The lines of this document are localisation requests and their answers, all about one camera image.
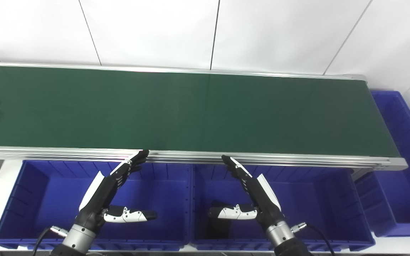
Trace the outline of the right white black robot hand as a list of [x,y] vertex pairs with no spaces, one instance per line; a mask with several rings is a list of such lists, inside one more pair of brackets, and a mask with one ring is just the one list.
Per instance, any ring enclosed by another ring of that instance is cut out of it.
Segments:
[[280,209],[278,199],[264,175],[260,174],[254,178],[233,157],[222,155],[221,158],[232,177],[239,180],[243,190],[251,198],[253,209],[243,210],[239,204],[233,207],[211,207],[208,216],[224,220],[256,219],[267,234],[278,232],[285,240],[293,237],[291,228],[287,225]]

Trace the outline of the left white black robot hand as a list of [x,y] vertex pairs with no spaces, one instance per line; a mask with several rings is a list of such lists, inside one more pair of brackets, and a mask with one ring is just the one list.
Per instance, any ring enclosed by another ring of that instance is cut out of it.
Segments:
[[73,228],[98,234],[105,222],[135,223],[155,220],[157,213],[154,210],[111,205],[117,190],[125,184],[130,174],[142,169],[148,155],[149,150],[140,150],[120,162],[108,176],[98,172],[79,206],[79,214],[74,220]]

